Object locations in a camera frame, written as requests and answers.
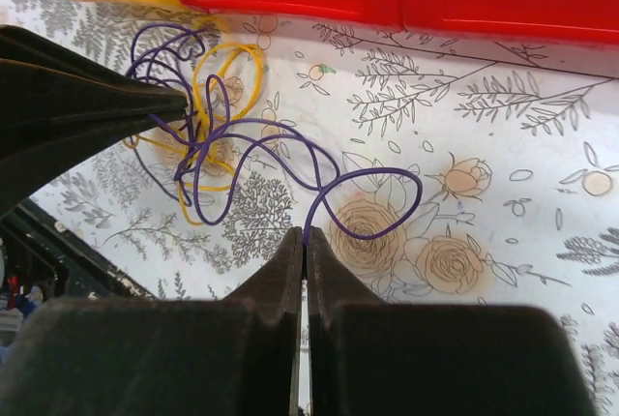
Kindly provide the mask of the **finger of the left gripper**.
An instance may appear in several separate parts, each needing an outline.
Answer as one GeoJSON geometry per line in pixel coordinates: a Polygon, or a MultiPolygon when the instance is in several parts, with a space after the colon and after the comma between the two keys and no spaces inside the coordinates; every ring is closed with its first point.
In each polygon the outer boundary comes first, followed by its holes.
{"type": "Polygon", "coordinates": [[[1,114],[1,214],[73,166],[156,120],[175,121],[182,110],[112,111],[103,115],[36,115],[15,110],[1,114]]]}
{"type": "Polygon", "coordinates": [[[24,28],[1,27],[1,127],[178,119],[180,92],[125,77],[24,28]]]}

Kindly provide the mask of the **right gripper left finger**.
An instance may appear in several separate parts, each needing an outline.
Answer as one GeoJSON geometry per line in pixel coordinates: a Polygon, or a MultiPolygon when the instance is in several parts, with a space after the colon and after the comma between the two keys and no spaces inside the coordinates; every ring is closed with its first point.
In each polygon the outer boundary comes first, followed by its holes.
{"type": "Polygon", "coordinates": [[[1,367],[5,415],[293,415],[302,244],[219,301],[64,297],[26,322],[1,367]]]}

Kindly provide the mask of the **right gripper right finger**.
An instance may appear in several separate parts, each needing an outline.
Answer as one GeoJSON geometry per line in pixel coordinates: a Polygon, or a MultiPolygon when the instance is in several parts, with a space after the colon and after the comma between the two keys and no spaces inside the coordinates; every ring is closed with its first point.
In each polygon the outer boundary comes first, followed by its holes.
{"type": "Polygon", "coordinates": [[[592,415],[568,339],[528,306],[392,304],[306,232],[315,415],[592,415]]]}

